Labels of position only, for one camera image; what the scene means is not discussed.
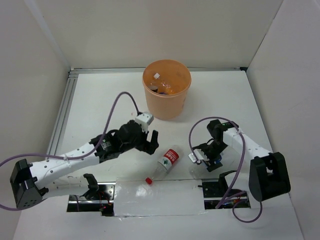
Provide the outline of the black label bottle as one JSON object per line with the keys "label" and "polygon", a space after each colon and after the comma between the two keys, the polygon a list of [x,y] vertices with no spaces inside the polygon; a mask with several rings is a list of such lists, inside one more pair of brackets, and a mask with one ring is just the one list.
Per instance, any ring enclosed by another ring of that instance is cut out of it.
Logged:
{"label": "black label bottle", "polygon": [[154,93],[158,93],[159,92],[159,88],[157,86],[155,86],[155,85],[150,85],[148,88]]}

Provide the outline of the orange juice bottle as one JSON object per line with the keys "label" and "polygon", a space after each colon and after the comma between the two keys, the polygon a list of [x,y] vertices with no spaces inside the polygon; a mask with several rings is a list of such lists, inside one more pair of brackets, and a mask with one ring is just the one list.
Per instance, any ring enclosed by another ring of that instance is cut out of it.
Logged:
{"label": "orange juice bottle", "polygon": [[183,89],[184,86],[179,81],[161,80],[158,93],[163,95],[174,95],[180,93]]}

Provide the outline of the blue label water bottle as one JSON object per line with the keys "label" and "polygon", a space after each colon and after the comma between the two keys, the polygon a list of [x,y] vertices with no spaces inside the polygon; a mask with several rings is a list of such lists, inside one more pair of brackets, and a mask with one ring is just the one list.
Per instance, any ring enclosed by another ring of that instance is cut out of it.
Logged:
{"label": "blue label water bottle", "polygon": [[194,179],[204,178],[211,172],[207,170],[206,162],[201,164],[192,163],[192,166],[189,168],[189,173]]}

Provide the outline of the clear bottle white cap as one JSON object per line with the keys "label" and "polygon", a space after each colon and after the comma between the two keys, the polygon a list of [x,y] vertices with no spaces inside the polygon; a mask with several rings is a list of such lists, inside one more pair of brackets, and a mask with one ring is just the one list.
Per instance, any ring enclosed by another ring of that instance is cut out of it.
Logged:
{"label": "clear bottle white cap", "polygon": [[159,73],[155,73],[153,75],[153,78],[154,78],[154,82],[158,88],[161,88],[166,91],[173,90],[172,86],[170,85],[170,82],[168,80],[166,80],[165,78],[163,78]]}

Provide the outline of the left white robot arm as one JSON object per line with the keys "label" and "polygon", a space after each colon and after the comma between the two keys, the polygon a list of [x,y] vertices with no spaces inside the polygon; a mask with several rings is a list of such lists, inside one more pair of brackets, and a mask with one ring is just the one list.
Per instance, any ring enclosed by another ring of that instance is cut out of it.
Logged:
{"label": "left white robot arm", "polygon": [[132,149],[154,154],[159,147],[159,133],[153,130],[150,141],[147,140],[148,133],[142,124],[130,120],[120,129],[98,135],[58,158],[46,157],[34,163],[29,163],[25,158],[17,161],[9,179],[16,208],[28,209],[45,199],[63,195],[94,199],[99,193],[99,185],[93,174],[85,173],[80,177],[71,174],[116,159]]}

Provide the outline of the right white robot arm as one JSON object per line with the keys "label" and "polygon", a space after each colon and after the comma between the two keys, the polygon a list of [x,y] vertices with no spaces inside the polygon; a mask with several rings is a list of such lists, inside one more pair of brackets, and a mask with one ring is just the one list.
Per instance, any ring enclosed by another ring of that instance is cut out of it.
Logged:
{"label": "right white robot arm", "polygon": [[271,152],[250,139],[230,122],[218,119],[207,125],[213,142],[202,143],[193,149],[200,150],[202,162],[208,172],[223,166],[222,152],[230,147],[236,151],[243,164],[234,183],[231,179],[219,182],[218,190],[223,196],[230,196],[235,189],[248,191],[258,202],[289,193],[291,183],[285,157],[280,152]]}

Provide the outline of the orange plastic bin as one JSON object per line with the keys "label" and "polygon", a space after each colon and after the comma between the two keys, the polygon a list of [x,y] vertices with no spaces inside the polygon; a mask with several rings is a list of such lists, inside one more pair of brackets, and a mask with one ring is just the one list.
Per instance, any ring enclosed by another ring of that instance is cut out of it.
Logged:
{"label": "orange plastic bin", "polygon": [[[155,73],[159,73],[167,81],[180,82],[183,84],[183,90],[170,95],[151,91],[149,86],[157,86],[153,77]],[[160,120],[171,120],[183,111],[187,93],[192,84],[192,77],[184,64],[172,59],[162,59],[150,63],[144,69],[142,84],[149,112]]]}

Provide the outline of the red label bottle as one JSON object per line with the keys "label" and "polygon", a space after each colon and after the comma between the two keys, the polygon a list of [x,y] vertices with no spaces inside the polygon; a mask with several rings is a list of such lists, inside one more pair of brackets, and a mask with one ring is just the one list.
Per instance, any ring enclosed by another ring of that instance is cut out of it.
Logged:
{"label": "red label bottle", "polygon": [[154,181],[162,181],[166,178],[176,163],[183,157],[183,150],[179,145],[170,147],[157,161],[153,172],[145,179],[150,186]]}

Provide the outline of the aluminium frame rail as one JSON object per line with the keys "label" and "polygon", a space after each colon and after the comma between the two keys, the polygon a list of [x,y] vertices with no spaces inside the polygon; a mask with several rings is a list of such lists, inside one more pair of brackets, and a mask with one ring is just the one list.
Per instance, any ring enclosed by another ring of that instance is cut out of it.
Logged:
{"label": "aluminium frame rail", "polygon": [[74,69],[68,73],[66,86],[54,124],[53,132],[46,151],[47,155],[58,155],[63,143],[66,125],[74,98],[79,74]]}

